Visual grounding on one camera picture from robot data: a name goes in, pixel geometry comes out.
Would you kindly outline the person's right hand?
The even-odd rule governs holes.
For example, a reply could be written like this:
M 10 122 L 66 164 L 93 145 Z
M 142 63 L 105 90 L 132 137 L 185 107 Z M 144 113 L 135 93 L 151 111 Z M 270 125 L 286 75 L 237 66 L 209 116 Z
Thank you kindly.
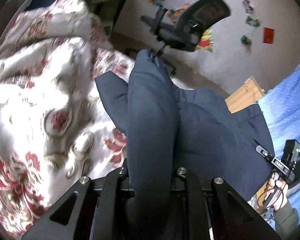
M 268 179 L 266 183 L 266 189 L 264 190 L 264 207 L 273 207 L 275 211 L 278 211 L 284 207 L 287 203 L 287 191 L 287 183 L 279 176 L 278 173 L 273 172 Z

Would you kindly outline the olive green sleeve forearm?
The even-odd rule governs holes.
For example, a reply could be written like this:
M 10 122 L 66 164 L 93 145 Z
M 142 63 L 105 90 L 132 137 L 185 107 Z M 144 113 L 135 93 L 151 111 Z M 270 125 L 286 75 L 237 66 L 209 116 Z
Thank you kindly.
M 292 208 L 290 202 L 286 202 L 277 211 L 273 212 L 275 231 L 281 239 L 288 239 L 298 227 L 299 215 L 296 208 Z

